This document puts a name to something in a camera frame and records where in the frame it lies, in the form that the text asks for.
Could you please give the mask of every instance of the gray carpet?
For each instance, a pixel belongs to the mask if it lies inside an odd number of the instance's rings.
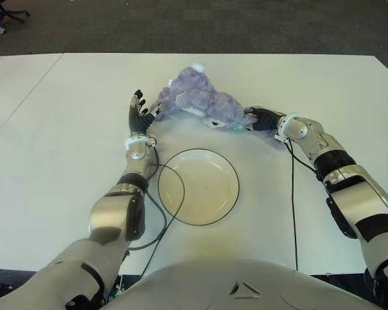
[[[386,0],[7,0],[0,55],[58,52],[374,55],[388,68]]]

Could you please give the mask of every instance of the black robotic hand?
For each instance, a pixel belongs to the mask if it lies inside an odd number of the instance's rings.
[[[256,131],[277,129],[277,123],[280,118],[286,115],[262,107],[248,107],[244,109],[244,113],[253,114],[257,118],[257,122],[247,128],[248,130]]]
[[[146,134],[148,127],[154,119],[160,114],[162,106],[156,106],[149,112],[148,108],[142,109],[146,101],[142,98],[141,90],[137,90],[131,99],[129,106],[129,129],[131,134]]]

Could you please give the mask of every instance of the chair leg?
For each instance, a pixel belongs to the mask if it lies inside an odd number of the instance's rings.
[[[8,12],[6,12],[5,15],[8,16],[8,17],[10,17],[10,18],[12,18],[12,19],[15,19],[16,21],[18,21],[18,22],[21,23],[21,24],[24,24],[24,23],[25,23],[25,21],[22,20],[21,18],[18,18],[18,17],[14,16],[14,15],[8,13]]]
[[[30,16],[28,11],[6,11],[8,14],[25,14],[27,17]]]

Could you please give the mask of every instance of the plush teddy bear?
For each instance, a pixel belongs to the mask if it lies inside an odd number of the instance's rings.
[[[174,111],[184,110],[200,116],[210,128],[239,130],[256,122],[254,116],[244,114],[243,107],[233,96],[214,89],[200,64],[185,68],[176,79],[171,80],[154,106],[160,103],[163,107],[157,120]]]

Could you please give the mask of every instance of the white pom-pom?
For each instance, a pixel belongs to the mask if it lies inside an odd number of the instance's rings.
[[[204,73],[204,66],[201,65],[200,63],[194,63],[191,65],[191,67],[197,72]]]

